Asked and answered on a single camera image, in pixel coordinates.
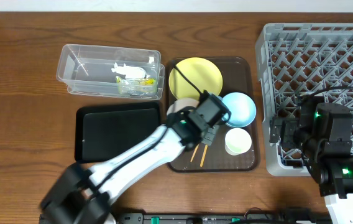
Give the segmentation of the yellow round plate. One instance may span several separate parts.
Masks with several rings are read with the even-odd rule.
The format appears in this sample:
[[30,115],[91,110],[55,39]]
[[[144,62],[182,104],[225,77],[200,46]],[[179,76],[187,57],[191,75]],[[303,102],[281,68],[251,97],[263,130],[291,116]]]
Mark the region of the yellow round plate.
[[[206,90],[214,95],[220,94],[223,86],[222,74],[211,61],[205,58],[191,57],[177,62],[176,67],[200,92],[203,93]],[[197,90],[175,68],[172,68],[170,72],[168,85],[172,95],[178,100],[182,98],[199,100],[200,95]]]

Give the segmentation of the green snack wrapper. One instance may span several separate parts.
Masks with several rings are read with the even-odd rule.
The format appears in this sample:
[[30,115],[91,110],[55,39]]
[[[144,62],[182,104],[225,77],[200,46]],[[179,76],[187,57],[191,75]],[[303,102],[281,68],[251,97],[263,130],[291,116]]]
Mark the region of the green snack wrapper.
[[149,96],[154,94],[157,81],[154,78],[127,79],[116,76],[116,83],[122,95]]

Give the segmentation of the white tissue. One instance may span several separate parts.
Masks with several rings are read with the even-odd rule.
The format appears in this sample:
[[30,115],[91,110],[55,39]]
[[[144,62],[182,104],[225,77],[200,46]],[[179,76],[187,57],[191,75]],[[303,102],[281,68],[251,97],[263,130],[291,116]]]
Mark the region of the white tissue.
[[126,64],[119,66],[117,63],[114,63],[114,67],[111,71],[116,73],[117,77],[121,79],[140,79],[147,77],[147,72],[145,69],[141,67],[128,66]]

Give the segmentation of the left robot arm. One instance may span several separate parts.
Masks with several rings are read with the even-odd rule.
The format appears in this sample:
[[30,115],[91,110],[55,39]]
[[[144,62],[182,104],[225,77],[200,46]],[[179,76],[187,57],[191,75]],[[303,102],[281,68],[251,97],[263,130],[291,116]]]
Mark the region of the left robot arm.
[[84,169],[68,166],[41,201],[39,208],[50,223],[115,223],[112,204],[152,170],[175,160],[198,145],[209,128],[224,124],[231,112],[220,97],[204,91],[197,107],[170,113],[142,142],[108,161]]

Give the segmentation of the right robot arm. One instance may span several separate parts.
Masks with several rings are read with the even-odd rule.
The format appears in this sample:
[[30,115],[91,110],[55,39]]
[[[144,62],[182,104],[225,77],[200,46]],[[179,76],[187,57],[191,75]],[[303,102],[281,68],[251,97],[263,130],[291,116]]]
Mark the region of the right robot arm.
[[309,100],[299,118],[273,117],[270,142],[298,149],[333,223],[353,223],[353,115],[348,107]]

